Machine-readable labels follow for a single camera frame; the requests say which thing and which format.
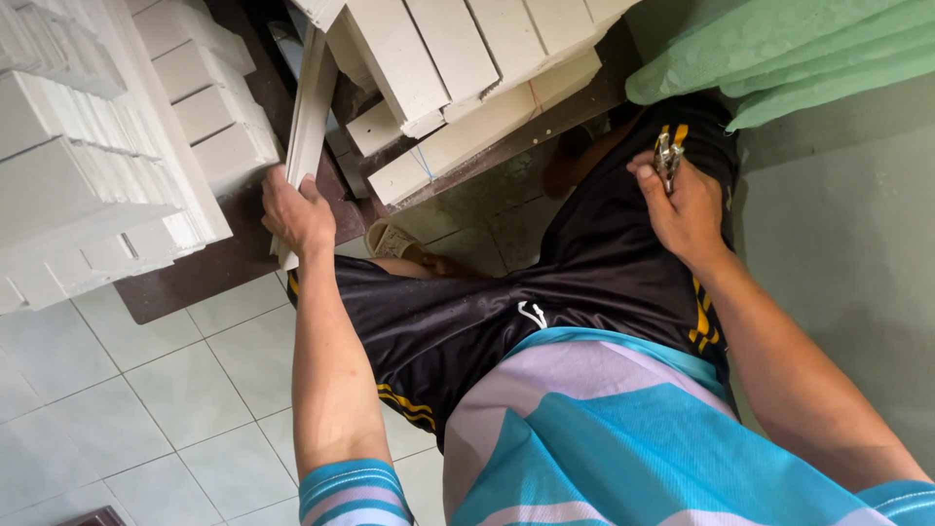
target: blue string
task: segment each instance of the blue string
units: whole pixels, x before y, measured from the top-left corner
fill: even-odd
[[[410,155],[412,155],[412,158],[415,159],[415,164],[419,165],[419,167],[425,171],[425,173],[428,175],[429,181],[434,181],[435,175],[432,173],[432,170],[429,169],[428,167],[428,161],[425,160],[425,155],[422,154],[422,148],[420,148],[419,145],[416,144],[415,149],[419,151],[419,157],[422,157],[422,162],[420,163],[419,158],[415,156],[415,153],[413,153],[412,150],[410,150]]]

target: athletic shorts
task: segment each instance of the athletic shorts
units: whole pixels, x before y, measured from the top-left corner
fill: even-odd
[[[621,124],[614,120],[626,112],[616,110],[611,122]],[[669,131],[686,158],[721,184],[721,231],[733,250],[730,202],[739,159],[737,136],[725,134],[730,120],[702,95],[647,109],[565,202],[542,238],[539,263],[529,269],[502,278],[421,281],[335,256],[341,298],[383,401],[435,433],[442,447],[445,422],[461,397],[539,330],[520,313],[522,301],[530,313],[539,306],[548,327],[612,330],[704,359],[729,397],[727,342],[717,314],[691,271],[654,234],[626,164]],[[307,291],[294,271],[289,277],[296,305],[299,291]]]

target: forearm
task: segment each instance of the forearm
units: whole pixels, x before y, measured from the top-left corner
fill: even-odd
[[[724,250],[690,265],[717,309],[757,419],[779,446],[851,490],[927,480],[854,384]]]
[[[300,477],[355,459],[390,461],[373,371],[344,309],[331,255],[303,260],[293,361]]]

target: blue and purple shirt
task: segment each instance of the blue and purple shirt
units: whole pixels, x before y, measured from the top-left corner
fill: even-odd
[[[748,431],[713,367],[596,330],[534,333],[445,429],[449,524],[935,525],[935,485],[853,494]],[[353,460],[302,481],[303,526],[412,524],[393,468]]]

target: wooden table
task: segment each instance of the wooden table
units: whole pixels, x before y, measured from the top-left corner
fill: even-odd
[[[256,102],[266,111],[280,142],[288,144],[296,82],[266,28],[268,22],[289,21],[285,7],[280,2],[269,0],[208,0],[207,3],[217,23],[244,38],[257,68],[246,77],[247,84]],[[378,217],[389,217],[421,203],[524,152],[536,141],[556,137],[625,102],[624,81],[641,66],[625,22],[620,21],[613,26],[597,45],[597,53],[603,67],[588,87],[396,205],[384,205],[373,192],[370,192],[373,196],[370,199],[354,200],[334,157],[325,149],[316,181],[335,213],[338,224],[336,243],[360,237]],[[333,110],[338,121],[346,124],[380,100],[379,95],[366,97],[346,76],[340,75]],[[368,158],[355,150],[352,140],[350,143],[354,162],[366,179],[408,151],[416,141],[400,139]],[[115,284],[123,303],[138,324],[184,309],[279,267],[277,259],[269,255],[271,236],[260,224],[263,217],[261,195],[260,186],[256,184],[220,201],[224,217],[234,232],[232,238],[212,243],[165,269],[126,278]]]

